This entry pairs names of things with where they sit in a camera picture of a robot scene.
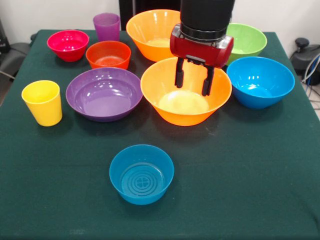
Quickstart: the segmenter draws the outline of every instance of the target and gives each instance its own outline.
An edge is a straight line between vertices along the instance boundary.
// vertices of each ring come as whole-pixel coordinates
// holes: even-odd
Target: bowl rim
[[[126,150],[128,150],[128,149],[130,149],[130,148],[142,147],[142,146],[143,146],[143,147],[148,147],[148,148],[151,147],[151,148],[153,148],[153,149],[157,149],[157,150],[160,150],[161,152],[163,152],[163,153],[165,154],[165,156],[168,158],[169,164],[170,164],[170,166],[172,167],[172,175],[171,175],[168,183],[163,187],[163,189],[162,189],[160,192],[157,192],[156,194],[152,194],[152,195],[148,195],[148,196],[137,196],[137,197],[129,196],[129,195],[125,194],[122,190],[118,189],[118,188],[115,186],[114,181],[113,181],[112,178],[111,178],[112,166],[113,166],[113,164],[114,164],[114,160],[116,159],[116,157],[117,157],[120,153],[122,153],[122,152],[124,152],[124,151],[126,151]],[[157,196],[157,195],[161,195],[163,192],[165,192],[165,191],[168,189],[168,187],[170,186],[172,180],[174,179],[174,176],[175,176],[175,165],[174,165],[174,162],[172,161],[172,158],[169,156],[168,153],[166,153],[166,151],[164,151],[164,150],[161,149],[160,147],[157,147],[157,146],[154,146],[154,145],[151,145],[151,144],[135,144],[135,145],[127,146],[126,148],[124,148],[124,149],[122,149],[121,151],[119,151],[119,152],[113,157],[113,159],[112,159],[112,161],[111,161],[111,163],[110,163],[110,166],[109,166],[109,179],[110,179],[110,182],[112,183],[113,187],[114,187],[119,193],[125,195],[126,197],[133,198],[133,199],[148,199],[148,198],[152,198],[152,197]]]
[[[132,110],[140,103],[140,101],[141,101],[141,99],[142,99],[142,97],[143,97],[142,91],[141,91],[141,96],[138,97],[138,100],[136,101],[136,103],[135,103],[132,107],[130,107],[128,110],[122,111],[122,112],[118,113],[117,115],[107,115],[107,116],[94,116],[94,115],[89,115],[89,114],[87,114],[87,113],[85,113],[85,112],[79,111],[79,110],[76,109],[72,104],[70,104],[67,93],[68,93],[68,89],[69,89],[70,85],[73,83],[73,81],[75,81],[75,79],[77,79],[77,78],[79,78],[80,76],[82,76],[82,75],[84,75],[84,74],[87,74],[88,72],[91,72],[91,71],[92,71],[92,72],[95,72],[95,71],[101,71],[101,70],[103,71],[103,70],[108,70],[108,69],[113,69],[113,70],[117,70],[117,71],[121,71],[121,72],[127,72],[127,73],[129,73],[129,75],[134,76],[136,79],[138,79],[138,80],[141,82],[140,78],[139,78],[137,75],[135,75],[134,73],[132,73],[132,72],[126,70],[126,69],[118,68],[118,67],[99,67],[99,68],[90,69],[90,70],[88,70],[88,71],[84,71],[84,72],[82,72],[81,74],[77,75],[74,79],[72,79],[72,81],[68,84],[68,86],[67,86],[66,89],[65,89],[65,99],[66,99],[67,103],[69,104],[69,106],[70,106],[74,111],[76,111],[77,113],[79,113],[79,114],[81,114],[81,115],[84,115],[84,116],[88,116],[88,117],[92,117],[92,118],[97,118],[97,119],[104,119],[104,118],[112,118],[112,117],[120,116],[120,115],[122,115],[122,114],[124,114],[124,113],[127,113],[127,112],[129,112],[129,111],[132,111]]]
[[[59,50],[59,49],[56,49],[52,46],[50,46],[49,44],[49,40],[57,35],[57,34],[60,34],[60,33],[63,33],[63,32],[77,32],[77,33],[81,33],[83,34],[85,37],[86,37],[86,42],[85,44],[83,44],[82,46],[78,47],[78,48],[74,48],[74,49],[71,49],[71,50],[67,50],[67,51],[63,51],[63,50]],[[79,50],[79,49],[82,49],[83,47],[86,47],[88,44],[89,44],[89,40],[90,40],[90,37],[88,34],[86,34],[84,31],[80,31],[80,30],[76,30],[76,29],[66,29],[66,30],[62,30],[62,31],[57,31],[55,32],[54,34],[52,34],[46,41],[46,45],[48,46],[48,48],[50,48],[51,50],[55,51],[55,52],[59,52],[59,53],[67,53],[67,52],[73,52],[73,51],[76,51],[76,50]]]
[[[112,65],[112,66],[104,66],[104,65],[96,64],[95,62],[93,62],[93,61],[91,61],[91,60],[89,59],[89,57],[88,57],[88,51],[89,51],[89,49],[92,49],[93,46],[97,46],[97,45],[101,45],[101,44],[108,44],[108,43],[116,43],[116,44],[118,44],[118,45],[125,46],[125,48],[126,48],[127,50],[129,50],[129,55],[128,55],[128,57],[127,57],[125,60],[123,60],[122,62],[119,62],[119,63],[114,64],[114,65]],[[88,49],[85,51],[85,58],[88,60],[88,62],[89,62],[90,64],[95,64],[95,65],[101,66],[100,68],[115,68],[116,66],[119,66],[119,65],[121,65],[121,64],[123,64],[123,63],[125,63],[125,62],[127,62],[127,61],[130,61],[131,54],[132,54],[131,48],[130,48],[127,44],[125,44],[125,43],[123,43],[123,42],[121,42],[121,41],[106,40],[106,41],[98,41],[98,42],[92,44],[90,47],[88,47]]]
[[[249,55],[249,54],[256,54],[256,53],[258,53],[258,52],[261,52],[261,51],[267,46],[267,44],[268,44],[268,39],[267,39],[266,35],[265,35],[260,29],[254,27],[254,26],[248,25],[248,24],[237,23],[237,22],[231,22],[231,23],[229,23],[229,26],[230,26],[230,25],[232,25],[232,26],[238,25],[238,26],[244,26],[244,27],[247,27],[247,28],[254,29],[254,30],[258,31],[258,32],[263,36],[263,38],[264,38],[264,44],[263,44],[262,47],[259,48],[259,50],[248,51],[248,52],[245,52],[245,53],[235,53],[235,52],[232,52],[232,51],[231,51],[232,54],[234,54],[234,55],[239,55],[239,56]]]
[[[25,97],[24,97],[24,92],[27,90],[27,88],[29,88],[31,85],[36,85],[38,83],[43,83],[43,82],[49,82],[53,85],[55,85],[57,87],[57,93],[56,95],[54,95],[54,97],[52,97],[51,99],[49,100],[46,100],[46,101],[42,101],[42,102],[35,102],[35,101],[29,101],[27,100]],[[58,85],[58,83],[56,83],[55,81],[52,81],[52,80],[37,80],[37,81],[33,81],[33,82],[30,82],[27,86],[25,86],[23,88],[23,90],[21,91],[21,97],[23,99],[23,101],[25,101],[26,103],[28,104],[32,104],[32,105],[41,105],[41,104],[46,104],[46,103],[49,103],[51,102],[52,100],[54,100],[56,97],[58,97],[60,95],[60,86]]]
[[[125,31],[128,33],[129,37],[132,38],[132,40],[135,41],[135,42],[138,42],[138,43],[143,44],[143,45],[150,46],[152,48],[167,49],[168,48],[167,46],[153,46],[153,45],[151,46],[151,45],[148,45],[146,42],[137,40],[135,37],[132,36],[130,31],[128,31],[128,25],[131,24],[133,19],[137,18],[137,16],[145,15],[147,13],[164,12],[164,11],[169,11],[169,12],[174,12],[174,13],[179,13],[180,14],[180,11],[172,10],[172,9],[153,9],[153,10],[143,11],[143,12],[140,12],[140,13],[134,15],[133,17],[131,17],[129,19],[129,21],[125,25]]]
[[[258,61],[260,61],[260,60],[264,60],[264,61],[267,60],[267,61],[270,61],[270,62],[272,62],[272,63],[274,63],[274,64],[276,64],[276,65],[278,65],[278,66],[283,67],[283,69],[285,69],[286,71],[289,72],[290,79],[292,80],[292,86],[289,88],[288,91],[286,91],[286,92],[283,93],[283,94],[279,94],[279,95],[276,95],[276,96],[257,96],[257,95],[252,95],[252,94],[249,94],[249,93],[241,90],[240,88],[238,88],[237,86],[235,86],[234,83],[232,82],[232,80],[230,79],[232,86],[233,86],[234,88],[236,88],[238,91],[240,91],[241,93],[246,94],[246,95],[248,95],[248,96],[253,96],[253,97],[256,97],[256,98],[261,98],[261,99],[275,99],[275,98],[284,97],[284,96],[288,95],[288,94],[294,89],[294,87],[295,87],[295,85],[296,85],[296,78],[295,78],[294,74],[292,73],[292,71],[291,71],[288,67],[286,67],[284,64],[282,64],[281,62],[278,62],[278,61],[276,61],[276,60],[273,60],[273,59],[267,58],[267,57],[263,57],[263,56],[245,56],[245,57],[241,57],[241,58],[233,61],[232,63],[230,63],[230,65],[229,65],[228,68],[226,69],[226,73],[228,74],[229,68],[232,66],[232,64],[237,63],[237,62],[241,62],[241,61],[243,61],[243,60],[245,60],[245,59],[257,59]]]
[[[98,24],[98,23],[96,23],[95,22],[95,19],[97,19],[98,17],[100,17],[100,16],[102,16],[102,15],[109,15],[109,16],[114,16],[114,17],[116,17],[116,22],[115,23],[113,23],[113,24]],[[115,26],[115,25],[117,25],[119,22],[120,22],[120,16],[118,15],[118,14],[115,14],[115,13],[113,13],[113,12],[101,12],[101,13],[99,13],[99,14],[97,14],[97,15],[95,15],[93,18],[92,18],[92,21],[93,21],[93,24],[94,25],[97,25],[97,26],[100,26],[100,27],[112,27],[112,26]]]
[[[160,61],[155,62],[154,64],[152,64],[151,66],[149,66],[149,67],[144,71],[144,73],[143,73],[142,76],[141,76],[141,81],[140,81],[141,92],[142,92],[144,98],[145,98],[153,107],[156,107],[156,108],[158,108],[158,109],[160,109],[160,110],[162,110],[162,111],[164,111],[164,112],[166,112],[166,113],[175,114],[175,115],[199,116],[199,115],[208,114],[208,113],[212,113],[213,111],[216,111],[217,109],[221,108],[221,107],[229,100],[229,98],[230,98],[230,96],[231,96],[231,93],[232,93],[231,80],[230,80],[229,76],[227,75],[227,73],[226,73],[225,71],[223,71],[221,68],[215,67],[215,68],[214,68],[215,70],[218,70],[218,71],[220,71],[220,72],[222,72],[223,74],[226,75],[227,83],[228,83],[229,89],[230,89],[229,94],[228,94],[228,96],[225,98],[225,100],[224,100],[221,104],[219,104],[218,106],[216,106],[215,108],[211,108],[211,109],[209,109],[208,111],[204,111],[204,112],[200,112],[200,113],[180,114],[180,113],[177,113],[177,112],[173,112],[173,111],[168,111],[168,110],[162,109],[161,107],[158,106],[158,104],[152,103],[152,102],[149,100],[149,98],[145,95],[145,93],[144,93],[144,91],[143,91],[143,87],[142,87],[145,73],[146,73],[150,68],[154,68],[154,65],[160,64],[160,63],[162,63],[162,62],[164,62],[164,61],[171,61],[171,60],[173,60],[173,59],[177,59],[177,57],[174,56],[174,57],[166,58],[166,59],[163,59],[163,60],[160,60]]]

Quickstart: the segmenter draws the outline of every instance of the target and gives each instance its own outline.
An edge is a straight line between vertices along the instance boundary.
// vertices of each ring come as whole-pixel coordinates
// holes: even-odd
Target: white wall
[[[276,32],[290,56],[298,37],[320,44],[319,11],[320,0],[235,0],[232,22]]]
[[[319,11],[320,0],[235,0],[232,22],[276,32],[290,55],[297,37],[320,44]],[[118,0],[0,0],[10,43],[29,42],[40,29],[94,29],[92,18],[102,12],[119,14]]]
[[[40,29],[95,29],[92,19],[103,12],[119,15],[118,0],[0,0],[0,19],[11,44],[30,42]]]

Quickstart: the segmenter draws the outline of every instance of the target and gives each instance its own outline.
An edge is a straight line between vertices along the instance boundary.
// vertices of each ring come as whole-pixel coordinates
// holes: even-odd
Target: green tablecloth
[[[0,239],[244,239],[320,237],[320,123],[301,85],[281,102],[251,110],[234,97],[205,122],[165,122],[143,99],[126,118],[97,123],[67,104],[68,83],[89,70],[67,63],[41,30],[0,107]],[[95,32],[90,45],[97,41]],[[293,68],[275,33],[261,56]],[[152,64],[125,32],[129,70]],[[37,80],[60,85],[62,121],[41,127],[21,99]],[[167,193],[131,205],[108,169],[123,148],[151,144],[175,165]]]

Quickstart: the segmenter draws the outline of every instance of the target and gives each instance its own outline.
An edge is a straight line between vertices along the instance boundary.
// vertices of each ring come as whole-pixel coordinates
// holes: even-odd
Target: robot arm
[[[207,68],[202,95],[208,96],[214,68],[222,68],[231,54],[234,39],[226,36],[235,0],[181,0],[180,20],[170,37],[170,50],[178,57],[175,85],[181,88],[184,59]]]

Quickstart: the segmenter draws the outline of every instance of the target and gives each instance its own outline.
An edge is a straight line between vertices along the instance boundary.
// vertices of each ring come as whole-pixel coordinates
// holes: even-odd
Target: purple bowl
[[[142,99],[140,79],[116,67],[95,68],[73,79],[65,92],[68,104],[97,122],[112,122],[128,115]]]

